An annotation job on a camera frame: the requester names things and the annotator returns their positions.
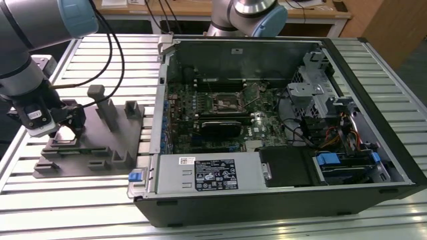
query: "black plastic part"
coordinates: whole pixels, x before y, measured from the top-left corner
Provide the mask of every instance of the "black plastic part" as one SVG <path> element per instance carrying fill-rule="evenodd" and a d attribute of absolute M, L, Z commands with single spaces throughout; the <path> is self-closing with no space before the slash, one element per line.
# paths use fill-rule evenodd
<path fill-rule="evenodd" d="M 55 89 L 51 89 L 51 82 L 45 79 L 29 93 L 19 96 L 4 96 L 4 99 L 16 109 L 15 112 L 9 112 L 12 119 L 16 120 L 19 116 L 19 121 L 27 129 L 37 129 L 47 125 L 52 120 L 49 110 L 60 109 L 65 106 L 60 100 L 59 93 Z M 36 111 L 40 111 L 40 117 L 29 119 L 28 114 Z"/>
<path fill-rule="evenodd" d="M 239 137 L 242 130 L 240 122 L 204 122 L 200 128 L 200 134 L 212 138 Z"/>
<path fill-rule="evenodd" d="M 225 32 L 235 32 L 235 31 L 238 31 L 238 28 L 217 25 L 213 21 L 211 21 L 211 24 L 212 24 L 212 26 L 213 26 L 215 28 L 217 28 L 217 29 L 221 30 L 221 31 L 225 31 Z"/>
<path fill-rule="evenodd" d="M 152 199 L 136 197 L 133 204 L 151 225 L 161 228 L 175 224 L 191 226 L 358 214 L 414 188 L 399 186 L 398 192 L 380 193 L 387 189 L 390 187 Z M 176 201 L 176 204 L 159 205 L 159 201 Z"/>
<path fill-rule="evenodd" d="M 306 146 L 272 146 L 259 150 L 260 162 L 268 164 L 271 179 L 268 188 L 320 186 L 311 149 Z"/>

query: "metal extrusion rail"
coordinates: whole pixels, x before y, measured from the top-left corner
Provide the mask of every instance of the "metal extrusion rail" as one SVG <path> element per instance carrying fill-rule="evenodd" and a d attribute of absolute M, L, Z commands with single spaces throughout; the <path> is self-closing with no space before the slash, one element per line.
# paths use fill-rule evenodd
<path fill-rule="evenodd" d="M 112 98 L 116 104 L 137 100 L 145 106 L 140 134 L 139 166 L 149 162 L 147 152 L 159 76 L 159 35 L 119 35 L 125 54 L 125 78 Z M 368 44 L 355 39 L 334 40 L 392 129 L 420 168 L 427 173 L 427 111 L 395 73 L 386 67 Z M 79 83 L 104 66 L 108 40 L 95 34 L 73 41 L 51 80 Z M 93 81 L 113 89 L 120 76 L 120 56 L 115 49 L 108 71 Z M 347 89 L 336 79 L 342 91 Z M 63 98 L 80 103 L 88 86 L 59 90 Z M 279 221 L 155 228 L 127 197 L 127 175 L 35 179 L 33 167 L 47 138 L 29 138 L 24 129 L 0 162 L 0 239 L 426 239 L 427 190 L 403 200 L 390 200 L 356 215 Z"/>

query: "barcode sticker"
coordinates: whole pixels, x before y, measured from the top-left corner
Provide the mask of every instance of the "barcode sticker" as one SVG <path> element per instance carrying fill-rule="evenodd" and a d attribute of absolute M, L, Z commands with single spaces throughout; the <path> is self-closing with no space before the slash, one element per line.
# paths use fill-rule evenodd
<path fill-rule="evenodd" d="M 180 157 L 179 158 L 179 164 L 180 165 L 193 165 L 195 164 L 195 160 L 196 158 L 195 157 Z"/>

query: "wire bundle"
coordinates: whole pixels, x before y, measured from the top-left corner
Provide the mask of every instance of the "wire bundle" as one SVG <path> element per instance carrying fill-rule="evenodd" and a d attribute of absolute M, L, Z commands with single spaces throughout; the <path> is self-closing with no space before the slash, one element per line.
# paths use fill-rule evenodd
<path fill-rule="evenodd" d="M 93 9 L 93 12 L 95 12 L 95 16 L 96 16 L 96 19 L 99 20 L 101 26 L 107 29 L 108 33 L 107 33 L 107 38 L 108 38 L 108 45 L 109 45 L 109 54 L 108 54 L 108 60 L 107 60 L 107 63 L 104 65 L 104 68 L 100 70 L 100 72 L 96 74 L 96 76 L 93 76 L 91 79 L 85 80 L 84 82 L 80 82 L 80 83 L 76 83 L 76 84 L 64 84 L 64 85 L 53 85 L 52 86 L 52 89 L 69 89 L 69 88 L 76 88 L 76 87 L 80 87 L 88 83 L 91 83 L 95 79 L 97 79 L 101 74 L 105 72 L 109 64 L 111 64 L 111 61 L 112 61 L 112 57 L 113 57 L 113 42 L 112 42 L 112 38 L 117 44 L 117 49 L 119 49 L 119 53 L 120 53 L 120 60 L 121 60 L 121 72 L 120 72 L 120 78 L 119 78 L 119 82 L 112 90 L 112 92 L 105 96 L 103 97 L 101 99 L 99 100 L 95 100 L 92 102 L 89 102 L 88 104 L 85 105 L 80 105 L 77 106 L 73 110 L 77 110 L 80 108 L 87 108 L 97 103 L 101 103 L 103 101 L 108 100 L 116 93 L 120 85 L 121 85 L 121 82 L 123 82 L 123 78 L 125 76 L 125 56 L 124 56 L 124 53 L 123 53 L 123 48 L 121 48 L 121 45 L 120 45 L 120 42 L 119 42 L 119 39 L 117 39 L 117 36 L 116 36 L 116 33 L 111 27 L 111 25 L 108 24 L 104 16 L 101 15 L 101 13 L 99 12 L 99 10 L 96 9 L 96 5 L 93 3 L 93 0 L 89 0 L 89 3 L 91 3 L 91 6 L 92 6 L 92 9 Z"/>

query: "metal bracket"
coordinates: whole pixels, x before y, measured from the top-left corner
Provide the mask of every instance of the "metal bracket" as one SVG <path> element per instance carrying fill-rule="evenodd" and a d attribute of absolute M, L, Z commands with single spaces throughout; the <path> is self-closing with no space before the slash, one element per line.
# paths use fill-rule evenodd
<path fill-rule="evenodd" d="M 161 35 L 159 37 L 157 50 L 164 55 L 173 50 L 173 35 Z"/>

